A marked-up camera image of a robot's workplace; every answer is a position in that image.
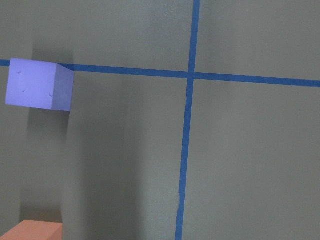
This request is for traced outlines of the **purple foam block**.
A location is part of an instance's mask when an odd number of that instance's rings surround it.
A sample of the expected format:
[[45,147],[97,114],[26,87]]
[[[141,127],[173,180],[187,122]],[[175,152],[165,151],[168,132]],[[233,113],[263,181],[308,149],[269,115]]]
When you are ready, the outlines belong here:
[[9,65],[7,105],[69,112],[74,72],[53,62],[12,58]]

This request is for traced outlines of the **orange foam block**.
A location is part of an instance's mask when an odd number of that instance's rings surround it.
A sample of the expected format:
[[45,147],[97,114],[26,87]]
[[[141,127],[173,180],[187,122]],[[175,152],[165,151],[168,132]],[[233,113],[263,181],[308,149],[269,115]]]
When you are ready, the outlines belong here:
[[61,240],[63,224],[24,220],[0,237],[1,240]]

